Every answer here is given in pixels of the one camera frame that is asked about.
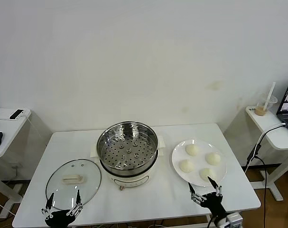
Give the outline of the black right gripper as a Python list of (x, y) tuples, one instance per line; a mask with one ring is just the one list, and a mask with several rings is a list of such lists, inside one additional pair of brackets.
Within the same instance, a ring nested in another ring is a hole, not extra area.
[(208, 176), (208, 180), (210, 181), (211, 185), (214, 187), (215, 192), (207, 193), (205, 195), (200, 195), (196, 193), (193, 186), (188, 183), (190, 193), (191, 193), (191, 200), (201, 205), (203, 208), (208, 208), (211, 214), (217, 218), (225, 218), (227, 216), (227, 212), (222, 206), (222, 187), (219, 186), (215, 180), (213, 180), (210, 176)]

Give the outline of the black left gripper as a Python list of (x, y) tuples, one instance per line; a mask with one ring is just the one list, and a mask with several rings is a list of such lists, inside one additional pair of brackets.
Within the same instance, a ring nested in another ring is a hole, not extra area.
[(46, 205), (41, 209), (43, 216), (45, 217), (45, 223), (50, 228), (67, 228), (71, 223), (75, 221), (82, 209), (83, 204), (81, 202), (80, 190), (77, 190), (75, 205), (70, 209), (53, 211), (51, 212), (53, 206), (54, 193), (47, 199)]

